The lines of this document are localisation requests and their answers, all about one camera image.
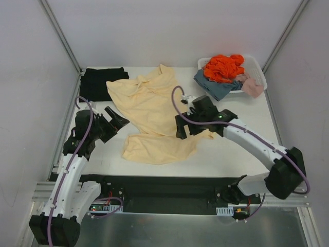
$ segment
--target gray-blue cloth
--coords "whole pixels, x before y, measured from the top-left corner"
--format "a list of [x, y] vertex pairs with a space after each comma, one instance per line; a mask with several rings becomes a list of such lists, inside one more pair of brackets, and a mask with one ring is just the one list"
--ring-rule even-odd
[[232, 84], [209, 81], [205, 78], [203, 69], [199, 69], [194, 80], [217, 101], [223, 99], [231, 90], [241, 90], [242, 88], [242, 84], [238, 81], [234, 81]]

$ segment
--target black folded garment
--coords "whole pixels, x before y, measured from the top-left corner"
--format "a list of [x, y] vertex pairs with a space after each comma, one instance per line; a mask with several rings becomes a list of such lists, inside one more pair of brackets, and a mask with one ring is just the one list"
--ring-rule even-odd
[[129, 79], [128, 72], [124, 68], [107, 69], [86, 69], [86, 73], [81, 77], [80, 96], [88, 101], [110, 101], [112, 100], [107, 92], [107, 81]]

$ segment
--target white work surface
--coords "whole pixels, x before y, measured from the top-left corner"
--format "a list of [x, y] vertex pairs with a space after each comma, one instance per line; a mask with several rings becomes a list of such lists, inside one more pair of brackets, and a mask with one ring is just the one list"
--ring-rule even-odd
[[[153, 67], [125, 67], [130, 78], [138, 75], [147, 75]], [[193, 80], [197, 68], [174, 68], [178, 83], [186, 94], [201, 96], [205, 91]], [[241, 94], [231, 94], [220, 102], [213, 100], [218, 110], [229, 109], [251, 128], [264, 138], [278, 143], [272, 123], [270, 111], [264, 93], [257, 99]], [[96, 109], [103, 113], [105, 118], [111, 118], [104, 111], [110, 106], [122, 115], [113, 102], [96, 102]], [[70, 129], [75, 126], [74, 118]], [[173, 162], [164, 165], [151, 165], [127, 161], [121, 157], [125, 139], [130, 134], [139, 133], [131, 123], [123, 127], [116, 136], [106, 144], [96, 141], [96, 148], [92, 152], [89, 163], [83, 174], [127, 175], [127, 176], [159, 176], [159, 177], [240, 177], [241, 175], [255, 175], [267, 172], [267, 169], [253, 155], [236, 143], [217, 135], [215, 139], [202, 139], [197, 146], [197, 153], [186, 161]]]

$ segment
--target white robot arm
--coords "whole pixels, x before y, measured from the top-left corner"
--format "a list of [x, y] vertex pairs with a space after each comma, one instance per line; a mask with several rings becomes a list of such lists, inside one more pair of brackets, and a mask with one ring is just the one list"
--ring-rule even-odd
[[286, 199], [304, 180], [309, 192], [304, 160], [300, 150], [287, 149], [275, 145], [252, 131], [229, 110], [219, 112], [208, 96], [194, 97], [182, 95], [181, 101], [188, 105], [188, 111], [180, 113], [172, 100], [178, 115], [176, 136], [187, 138], [184, 126], [188, 125], [190, 135], [196, 135], [205, 129], [225, 137], [254, 155], [269, 170], [254, 176], [241, 176], [235, 183], [221, 192], [221, 198], [233, 204], [239, 204], [246, 196], [271, 192], [280, 199]]
[[76, 193], [82, 171], [95, 148], [95, 141], [101, 139], [107, 142], [129, 123], [110, 107], [105, 108], [112, 118], [108, 122], [88, 105], [89, 110], [77, 112], [76, 126], [64, 144], [61, 172], [49, 200], [42, 213], [30, 219], [29, 226], [39, 244], [75, 246], [80, 234], [80, 223], [101, 193], [101, 185], [94, 181], [83, 183]]

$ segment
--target white plastic basket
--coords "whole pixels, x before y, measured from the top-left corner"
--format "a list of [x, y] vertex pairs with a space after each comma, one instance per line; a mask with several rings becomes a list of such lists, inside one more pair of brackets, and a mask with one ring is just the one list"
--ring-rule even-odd
[[[265, 76], [256, 59], [247, 55], [243, 55], [243, 57], [245, 61], [241, 66], [245, 68], [245, 72], [247, 72], [251, 78], [256, 80], [257, 85], [263, 85], [264, 90], [267, 89]], [[197, 68], [202, 69], [209, 62], [210, 59], [211, 58], [200, 58], [197, 62]], [[230, 92], [230, 94], [236, 94], [236, 93], [243, 93], [243, 91], [235, 90]]]

